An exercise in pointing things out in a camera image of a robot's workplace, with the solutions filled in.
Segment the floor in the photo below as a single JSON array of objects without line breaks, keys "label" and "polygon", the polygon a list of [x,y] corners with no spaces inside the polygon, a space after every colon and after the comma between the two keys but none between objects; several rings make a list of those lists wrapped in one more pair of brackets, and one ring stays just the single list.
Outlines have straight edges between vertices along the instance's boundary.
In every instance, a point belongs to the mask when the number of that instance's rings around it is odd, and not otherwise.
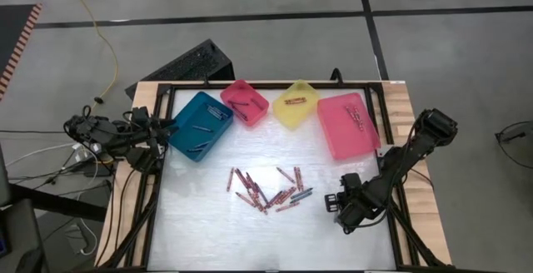
[{"label": "floor", "polygon": [[[533,12],[505,8],[530,6],[533,0],[369,0],[370,5],[362,0],[86,1],[97,20],[114,21],[102,32],[117,52],[120,76],[106,104],[96,110],[103,116],[117,117],[130,107],[125,87],[207,38],[233,60],[238,78],[324,79],[339,67],[345,79],[388,75],[407,81],[416,112],[437,107],[459,122],[452,145],[428,160],[453,263],[489,271],[523,272],[533,267],[533,260],[525,257],[533,255],[533,172],[507,159],[494,138],[513,122],[530,120],[533,112],[533,42],[527,40],[533,33]],[[78,0],[0,0],[35,2],[44,5],[40,23],[90,21]],[[331,15],[369,7],[376,14],[503,8],[370,18]],[[330,15],[240,22],[157,20],[295,12]],[[127,19],[146,21],[121,26]],[[374,37],[369,37],[369,21],[376,26]],[[64,121],[79,114],[111,81],[111,54],[91,27],[52,27],[58,25],[33,32],[0,106],[0,129],[60,131]],[[34,134],[2,134],[0,140],[7,161],[70,142],[65,136]],[[526,139],[509,149],[527,162],[533,143]],[[64,149],[28,158],[9,167],[10,176],[57,170],[68,153]],[[62,193],[86,183],[85,177],[70,176],[41,189]]]}]

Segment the cable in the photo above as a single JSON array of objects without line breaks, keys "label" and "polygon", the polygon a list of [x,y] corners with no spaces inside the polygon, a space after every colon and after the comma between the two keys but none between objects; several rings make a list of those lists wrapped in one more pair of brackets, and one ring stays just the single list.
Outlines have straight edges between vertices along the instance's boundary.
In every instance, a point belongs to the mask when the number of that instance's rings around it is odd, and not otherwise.
[{"label": "cable", "polygon": [[419,176],[421,176],[422,178],[424,178],[425,180],[427,180],[427,182],[430,184],[430,186],[435,189],[435,187],[433,186],[433,181],[431,181],[431,179],[429,179],[427,176],[423,175],[422,173],[420,173],[419,171],[411,168],[411,171],[415,172],[416,174],[418,174]]},{"label": "cable", "polygon": [[[97,159],[97,155],[90,151],[92,156],[94,157],[94,175],[92,176],[92,179],[89,181],[89,183],[83,188],[83,190],[86,190],[93,182],[94,180],[97,178],[97,175],[98,175],[98,159]],[[79,194],[77,194],[77,198],[76,200],[79,201],[80,200],[80,197],[82,196],[82,192],[80,191]],[[89,228],[89,226],[87,226],[87,224],[85,223],[85,221],[80,218],[80,221],[83,225],[83,227],[85,227],[87,229],[87,231],[89,231],[89,233],[91,234],[92,238],[94,239],[94,247],[92,248],[91,251],[89,252],[85,252],[84,249],[81,249],[80,250],[80,253],[83,254],[84,256],[89,256],[91,255],[92,253],[94,253],[94,251],[97,249],[98,247],[98,238],[97,238],[97,235],[94,234],[94,232]]]},{"label": "cable", "polygon": [[39,186],[36,186],[36,187],[33,187],[32,190],[36,190],[36,189],[39,189],[47,184],[49,184],[50,181],[46,180],[45,182],[43,182],[42,184],[40,184]]},{"label": "cable", "polygon": [[[71,169],[73,169],[74,167],[78,166],[80,164],[80,162],[77,162],[77,163],[74,163],[68,167],[65,167],[62,172],[61,172],[61,175],[62,176],[66,176],[66,175],[77,175],[77,174],[85,174],[85,172],[83,171],[80,171],[80,172],[72,172]],[[45,178],[47,176],[51,176],[51,175],[54,175],[54,174],[57,174],[58,172],[60,172],[60,170],[56,170],[54,172],[50,172],[50,173],[46,173],[46,174],[41,174],[41,175],[38,175],[38,176],[18,176],[18,177],[10,177],[9,180],[10,181],[18,181],[15,183],[15,185],[18,185],[19,183],[21,182],[24,182],[24,181],[30,181],[30,180],[33,180],[33,179],[37,179],[37,178]]]},{"label": "cable", "polygon": [[9,181],[12,181],[12,180],[19,180],[17,182],[15,182],[14,184],[15,185],[18,185],[22,182],[25,182],[25,181],[30,181],[30,180],[33,180],[33,179],[36,179],[36,178],[42,178],[42,177],[47,177],[47,176],[52,176],[54,175],[53,177],[49,177],[42,185],[40,186],[44,186],[46,185],[47,183],[53,183],[55,181],[55,179],[62,175],[62,174],[66,174],[68,173],[69,171],[67,171],[67,169],[69,169],[70,167],[65,167],[65,165],[68,163],[68,161],[70,161],[70,159],[72,158],[72,156],[74,155],[74,152],[75,151],[72,151],[72,153],[68,156],[67,160],[62,164],[61,166],[61,169],[59,169],[58,171],[54,171],[54,172],[51,172],[51,173],[47,173],[47,174],[42,174],[40,176],[21,176],[21,177],[12,177],[12,178],[9,178]]},{"label": "cable", "polygon": [[91,10],[89,9],[89,7],[87,6],[87,4],[85,3],[85,1],[83,0],[79,0],[83,7],[85,8],[85,10],[87,11],[87,13],[89,14],[89,16],[91,17],[91,20],[92,20],[92,25],[94,26],[94,29],[97,31],[97,34],[98,36],[107,44],[107,46],[109,47],[109,49],[111,50],[111,53],[113,55],[113,60],[115,62],[115,74],[113,76],[113,79],[111,81],[111,83],[109,83],[109,86],[107,86],[106,90],[104,90],[102,92],[102,94],[100,94],[99,97],[94,97],[94,104],[92,105],[92,108],[94,108],[98,103],[103,103],[103,97],[107,94],[107,92],[109,91],[109,89],[111,89],[111,87],[115,84],[115,81],[117,80],[117,77],[118,77],[118,60],[117,60],[117,54],[115,53],[115,50],[113,49],[113,46],[111,45],[111,43],[100,33],[100,29],[98,28],[98,24],[97,24],[97,21],[96,19],[94,19],[94,16],[92,15],[92,12]]},{"label": "cable", "polygon": [[[113,185],[115,183],[115,180],[116,180],[116,177],[113,175]],[[102,249],[102,254],[100,254],[100,257],[98,257],[98,260],[95,263],[96,266],[100,264],[103,254],[106,252],[107,245],[109,244],[109,239],[111,238],[111,229],[113,228],[113,205],[115,204],[114,200],[115,200],[115,186],[111,189],[111,217],[110,217],[111,220],[109,221],[109,231],[107,232],[106,244],[104,244],[103,249]]]},{"label": "cable", "polygon": [[520,124],[526,124],[526,123],[531,123],[531,121],[526,121],[526,122],[516,122],[516,123],[513,123],[507,127],[505,127],[504,129],[501,130],[501,132],[498,132],[496,133],[496,140],[498,141],[498,146],[500,147],[500,149],[503,151],[503,153],[511,160],[513,161],[516,165],[518,166],[522,166],[524,168],[527,168],[527,169],[533,169],[533,166],[529,166],[529,165],[526,165],[526,164],[523,164],[519,161],[517,161],[514,157],[512,157],[505,149],[504,147],[501,145],[501,141],[500,141],[500,136],[501,134],[503,134],[504,132],[506,132],[506,130],[508,130],[509,128],[511,127],[514,127],[514,126],[517,126],[517,125],[520,125]]},{"label": "cable", "polygon": [[120,233],[120,223],[122,220],[122,201],[124,200],[124,193],[126,192],[127,183],[130,181],[130,178],[133,176],[133,169],[130,174],[127,176],[126,181],[124,182],[124,187],[122,188],[122,193],[120,195],[120,209],[118,210],[118,226],[117,226],[117,238],[115,239],[115,250],[118,248],[118,234]]},{"label": "cable", "polygon": [[89,150],[89,152],[91,152],[98,160],[98,164],[101,164],[102,166],[106,167],[106,169],[109,171],[110,174],[112,175],[115,175],[115,172],[113,172],[112,168],[110,168],[109,166],[107,166],[107,162],[104,162],[102,161],[102,159],[98,156],[98,154],[96,152],[94,152],[91,147],[85,145],[85,143],[82,143],[82,142],[79,142],[80,144],[82,144],[85,148],[87,148]]},{"label": "cable", "polygon": [[0,130],[0,132],[7,132],[7,133],[43,133],[43,134],[59,134],[59,133],[65,133],[65,132],[51,132],[51,131],[8,131],[8,130]]},{"label": "cable", "polygon": [[94,186],[94,187],[92,187],[92,188],[83,189],[83,190],[69,191],[69,192],[65,192],[65,193],[61,193],[61,194],[56,194],[56,196],[65,196],[65,195],[74,194],[74,193],[79,193],[79,192],[86,192],[86,191],[90,191],[90,190],[98,189],[98,188],[101,188],[101,187],[104,187],[104,186],[109,186],[109,185],[106,184],[106,185]]},{"label": "cable", "polygon": [[123,114],[122,114],[122,118],[124,119],[125,122],[128,122],[130,124],[130,128],[131,128],[131,125],[135,125],[139,128],[142,128],[140,125],[136,124],[135,122],[133,122],[130,118],[126,117],[127,114],[130,114],[130,115],[133,115],[133,112],[132,111],[125,111]]},{"label": "cable", "polygon": [[411,137],[412,137],[413,131],[415,130],[415,125],[416,125],[416,123],[418,122],[419,119],[420,119],[420,117],[418,117],[415,120],[415,122],[413,123],[413,125],[412,125],[412,127],[411,127],[411,129],[409,131],[409,135],[407,136],[406,148],[403,151],[403,155],[401,157],[400,165],[398,166],[398,170],[396,170],[396,172],[394,172],[394,175],[392,176],[392,179],[391,179],[391,183],[389,184],[389,189],[387,191],[388,192],[388,196],[386,198],[386,207],[385,207],[385,210],[383,211],[383,215],[381,216],[380,220],[372,222],[372,223],[369,223],[369,224],[359,225],[359,226],[357,226],[357,228],[375,226],[375,225],[378,225],[379,223],[381,223],[383,220],[385,220],[386,214],[389,212],[389,210],[391,208],[391,199],[392,199],[392,190],[394,188],[394,180],[396,179],[396,176],[400,173],[401,168],[403,167],[403,164],[406,161],[407,151],[409,151],[409,146],[411,145]]},{"label": "cable", "polygon": [[55,234],[56,232],[58,232],[60,229],[62,229],[63,227],[65,227],[68,223],[72,222],[72,220],[74,220],[74,219],[76,219],[76,218],[72,217],[72,218],[70,218],[70,220],[68,220],[68,221],[66,221],[65,223],[61,224],[58,228],[56,228],[55,230],[53,230],[52,232],[50,232],[50,233],[48,234],[48,236],[46,236],[46,237],[42,240],[42,242],[44,243],[45,241],[47,241],[48,238],[50,238],[50,236],[52,236],[53,234]]},{"label": "cable", "polygon": [[14,163],[19,162],[19,161],[27,158],[28,156],[33,156],[33,155],[36,155],[36,154],[41,153],[41,152],[51,151],[51,150],[54,150],[54,149],[64,148],[64,147],[72,146],[72,145],[74,145],[74,143],[67,143],[67,144],[52,146],[52,147],[48,147],[48,148],[39,149],[39,150],[36,150],[34,152],[30,152],[27,155],[21,156],[21,157],[19,157],[18,159],[14,160],[14,161],[10,161],[9,163],[6,164],[6,167],[9,167],[9,166],[11,166]]}]

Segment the table frame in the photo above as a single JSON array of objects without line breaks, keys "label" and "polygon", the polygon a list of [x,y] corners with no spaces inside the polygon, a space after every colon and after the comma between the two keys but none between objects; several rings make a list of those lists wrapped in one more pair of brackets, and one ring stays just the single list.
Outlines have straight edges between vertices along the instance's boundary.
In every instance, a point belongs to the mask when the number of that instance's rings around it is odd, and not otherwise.
[{"label": "table frame", "polygon": [[[249,83],[257,88],[257,89],[284,89],[288,88],[294,81],[249,81]],[[394,144],[394,141],[398,141],[398,144],[405,143],[405,139],[402,139],[406,135],[404,135],[405,129],[410,129],[412,123],[414,122],[414,116],[412,114],[411,106],[409,105],[408,95],[405,97],[405,95],[402,95],[401,91],[395,94],[392,94],[393,97],[397,97],[401,100],[407,100],[407,105],[409,110],[409,116],[406,122],[402,123],[403,125],[398,126],[397,122],[393,122],[391,124],[389,113],[387,111],[387,104],[390,104],[389,101],[386,101],[386,95],[390,96],[390,91],[392,88],[398,88],[402,87],[406,94],[406,86],[404,82],[375,82],[375,81],[369,81],[369,82],[344,82],[342,80],[342,77],[338,71],[334,71],[331,75],[330,81],[308,81],[314,88],[317,89],[362,89],[365,92],[366,97],[366,104],[368,106],[368,112],[371,116],[372,121],[374,122],[374,125],[376,126],[376,129],[378,130],[378,133],[380,135],[380,139],[382,140],[383,144]],[[151,97],[148,101],[148,99],[145,99],[143,102],[140,102],[138,100],[134,101],[135,107],[139,107],[136,105],[136,103],[145,103],[147,105],[148,109],[152,111],[152,113],[157,114],[161,118],[169,118],[172,115],[172,106],[174,103],[174,93],[175,91],[178,91],[180,89],[223,89],[227,87],[232,83],[232,81],[228,82],[144,82],[143,84],[149,84],[149,88],[151,89]],[[419,163],[417,165],[417,169],[419,171],[424,172],[427,175],[427,169],[425,164]],[[156,195],[159,195],[159,187],[161,182],[161,176],[145,176],[141,175],[139,180],[136,182],[137,184],[137,193],[136,193],[136,199],[135,199],[135,206],[133,207],[132,212],[132,222],[135,221],[138,216],[140,215],[142,208],[144,205],[146,205],[147,198],[150,196],[150,194],[155,191]],[[434,197],[431,192],[431,198],[430,202],[434,202]],[[406,190],[404,189],[404,186],[399,186],[396,188],[395,195],[394,195],[398,205],[400,206],[402,213],[406,216],[406,218],[411,223],[410,218],[410,212],[408,207],[408,199],[406,196]],[[143,227],[143,231],[141,231],[137,237],[137,244],[132,246],[130,250],[127,251],[127,254],[125,258],[123,259],[123,266],[147,266],[148,264],[148,257],[150,254],[150,248],[151,248],[151,242],[152,242],[152,233],[153,233],[153,225],[155,221],[155,212],[152,214],[151,218],[148,220],[147,224]],[[439,244],[437,248],[438,251],[436,251],[437,257],[441,258],[444,262],[449,262],[449,255],[446,247],[446,240],[444,239],[444,236],[442,234],[441,230],[441,224],[440,224],[440,217],[438,217],[437,212],[437,219],[438,219],[438,226],[437,228],[432,228],[437,231],[438,235],[436,236],[437,240],[439,240]],[[395,258],[395,265],[396,267],[399,267],[400,265],[414,265],[417,266],[420,264],[420,260],[418,257],[418,253],[416,252],[416,248],[412,245],[412,243],[409,241],[409,239],[406,238],[405,233],[403,233],[403,230],[398,227],[396,220],[393,216],[387,216],[388,224],[389,224],[389,231],[391,233],[391,245],[392,250],[394,253]],[[116,231],[119,234],[122,234],[122,237],[124,237],[129,229],[131,228],[131,224],[129,226],[122,226],[120,231]],[[103,235],[106,235],[109,230],[109,225],[105,224],[104,229],[105,232],[103,232]],[[428,243],[428,246],[430,248],[433,248],[435,246],[435,243]]]}]

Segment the red crayon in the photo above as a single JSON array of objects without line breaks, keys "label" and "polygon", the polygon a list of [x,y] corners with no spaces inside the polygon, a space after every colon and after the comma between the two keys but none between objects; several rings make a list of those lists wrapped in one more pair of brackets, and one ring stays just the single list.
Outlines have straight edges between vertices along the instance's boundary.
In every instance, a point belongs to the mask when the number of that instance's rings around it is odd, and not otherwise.
[{"label": "red crayon", "polygon": [[300,190],[300,175],[298,174],[298,168],[294,167],[294,177],[296,178],[296,188]]},{"label": "red crayon", "polygon": [[288,174],[286,174],[280,167],[276,167],[276,169],[284,176],[286,177],[289,181],[291,181],[292,183],[295,183],[294,180],[292,179],[292,177],[290,177]]},{"label": "red crayon", "polygon": [[233,179],[233,167],[232,167],[232,170],[230,171],[230,180],[227,181],[226,191],[230,191],[230,188],[232,187],[232,179]]},{"label": "red crayon", "polygon": [[252,180],[252,177],[250,176],[250,174],[248,174],[248,172],[247,172],[247,183],[248,185],[250,185],[250,187],[255,193],[259,192],[259,190],[256,187],[256,183]]},{"label": "red crayon", "polygon": [[280,200],[284,197],[287,191],[281,191],[281,195],[274,201],[274,204],[280,204]]},{"label": "red crayon", "polygon": [[298,177],[300,178],[300,191],[303,191],[303,179],[301,178],[300,167],[297,167],[297,170],[298,170]]},{"label": "red crayon", "polygon": [[237,196],[241,197],[241,199],[243,199],[244,202],[246,202],[246,203],[249,204],[250,206],[252,206],[252,207],[256,207],[256,206],[254,206],[254,204],[253,204],[251,201],[249,201],[249,200],[248,200],[246,197],[244,197],[243,195],[241,195],[241,194],[239,194],[239,193],[237,193],[237,192],[235,192],[235,194],[237,194]]},{"label": "red crayon", "polygon": [[277,193],[267,204],[266,204],[266,208],[271,208],[274,203],[276,203],[276,200],[277,198],[279,198],[281,196],[281,194],[283,194],[283,191],[279,191],[279,193]]},{"label": "red crayon", "polygon": [[259,200],[256,198],[256,196],[254,195],[254,193],[250,193],[250,190],[248,190],[248,195],[250,195],[253,203],[257,206],[257,208],[259,209],[259,211],[264,211],[265,209],[263,208],[263,205],[261,204],[261,202],[259,202]]},{"label": "red crayon", "polygon": [[278,199],[279,204],[283,204],[283,202],[285,202],[285,200],[289,198],[292,195],[292,193],[294,193],[295,191],[296,191],[296,188],[292,187],[284,196]]},{"label": "red crayon", "polygon": [[255,182],[254,185],[256,186],[256,189],[257,191],[259,191],[259,194],[261,194],[261,197],[263,197],[263,200],[265,201],[265,206],[268,206],[268,199],[267,197],[265,196],[265,193],[263,193],[263,191],[261,190],[261,188],[259,187],[259,185],[257,185],[257,183]]},{"label": "red crayon", "polygon": [[249,189],[250,186],[248,185],[248,182],[246,180],[246,178],[244,178],[244,176],[242,175],[241,171],[239,170],[239,168],[235,168],[235,173],[237,174],[237,176],[239,176],[239,179],[241,180],[242,182],[242,185],[244,185],[244,187],[246,189]]},{"label": "red crayon", "polygon": [[296,201],[296,202],[294,202],[294,203],[291,203],[291,204],[288,205],[288,206],[282,206],[282,207],[276,209],[276,211],[284,211],[284,210],[288,210],[288,209],[290,209],[291,207],[297,206],[297,205],[299,205],[299,204],[300,204],[300,202]]}]

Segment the pink plastic bin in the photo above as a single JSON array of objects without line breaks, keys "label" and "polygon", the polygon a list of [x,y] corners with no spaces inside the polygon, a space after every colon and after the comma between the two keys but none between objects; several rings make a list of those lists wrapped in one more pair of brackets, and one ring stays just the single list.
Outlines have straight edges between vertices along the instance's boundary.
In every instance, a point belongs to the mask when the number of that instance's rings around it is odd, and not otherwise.
[{"label": "pink plastic bin", "polygon": [[[346,107],[352,111],[357,110],[361,127]],[[357,93],[319,100],[318,117],[326,135],[327,146],[336,160],[366,154],[381,147],[374,124]]]},{"label": "pink plastic bin", "polygon": [[[233,114],[249,127],[256,124],[268,111],[268,100],[243,80],[236,80],[224,89],[220,93],[220,98],[227,107],[232,109]],[[243,106],[237,103],[247,103],[247,105]]]}]

